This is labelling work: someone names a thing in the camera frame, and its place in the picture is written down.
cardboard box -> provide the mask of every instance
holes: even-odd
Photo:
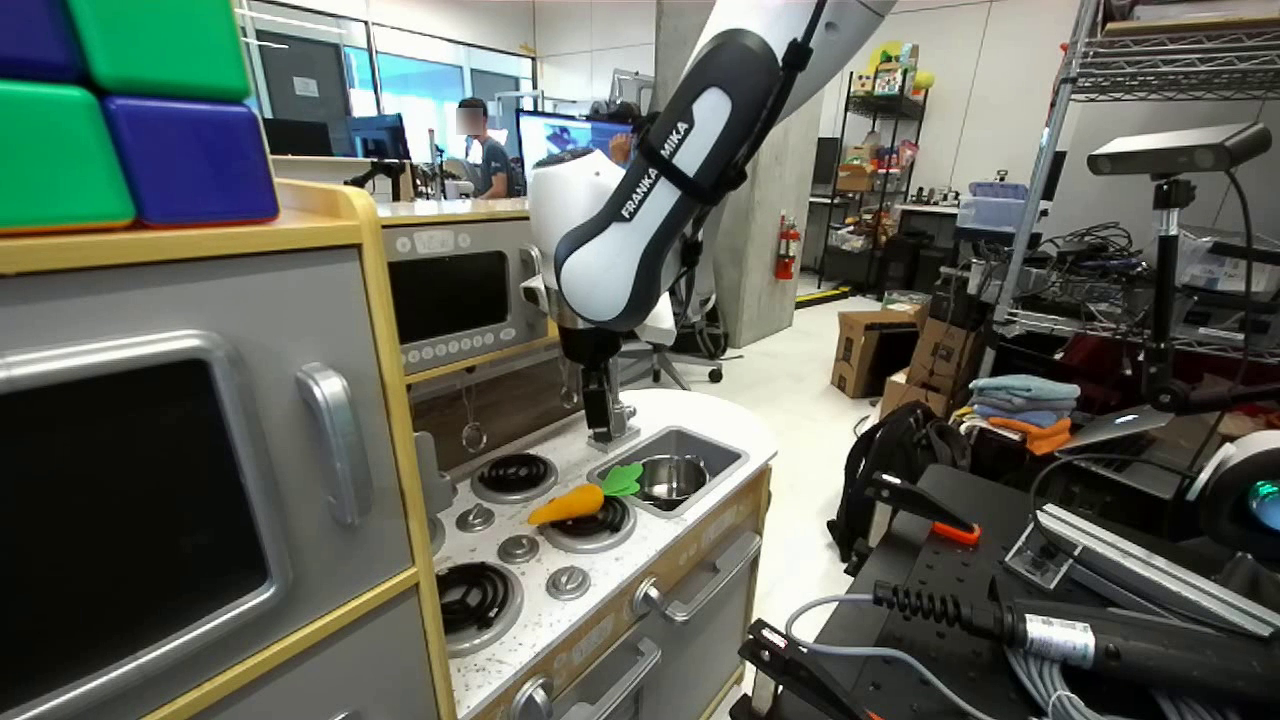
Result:
[[[904,367],[904,327],[921,317],[921,309],[840,313],[832,384],[844,397],[879,397]]]
[[[923,403],[932,409],[938,417],[951,417],[951,409],[962,409],[962,397],[950,397],[950,394],[908,394],[908,371],[893,371],[885,382],[885,397],[879,397],[879,417],[904,409],[904,403]]]

green cube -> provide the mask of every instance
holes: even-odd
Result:
[[[0,81],[0,232],[131,223],[109,121],[86,87]]]
[[[69,0],[91,81],[109,98],[243,100],[231,0]]]

stovetop burner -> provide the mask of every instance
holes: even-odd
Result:
[[[514,451],[491,462],[480,475],[478,475],[478,498],[491,499],[491,503],[525,503],[546,498],[556,486],[556,463],[533,451]]]
[[[504,564],[528,564],[538,558],[538,536],[510,536],[499,549],[498,549],[498,562]]]
[[[566,554],[604,554],[618,549],[635,532],[635,518],[630,499],[604,498],[604,508],[596,518],[550,525],[550,543]]]
[[[578,564],[566,564],[550,575],[552,600],[582,600],[582,598],[590,598],[590,588],[593,588],[593,575]]]
[[[480,528],[489,528],[498,520],[498,511],[491,508],[486,508],[486,503],[474,503],[474,508],[465,508],[465,511],[455,511],[455,528],[462,532],[480,532]]]
[[[455,564],[436,575],[450,655],[498,645],[519,618],[519,579],[491,564]]]

oven door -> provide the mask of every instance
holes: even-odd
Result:
[[[413,569],[369,317],[348,247],[0,281],[0,718],[150,718]]]
[[[403,229],[388,247],[410,377],[550,339],[528,223]]]

computer monitor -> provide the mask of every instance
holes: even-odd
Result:
[[[525,175],[533,180],[538,167],[566,166],[596,148],[607,154],[612,137],[631,137],[631,124],[556,115],[556,112],[519,112]]]
[[[328,124],[316,121],[266,121],[273,158],[331,158]]]
[[[352,115],[352,154],[369,161],[410,161],[403,115]]]

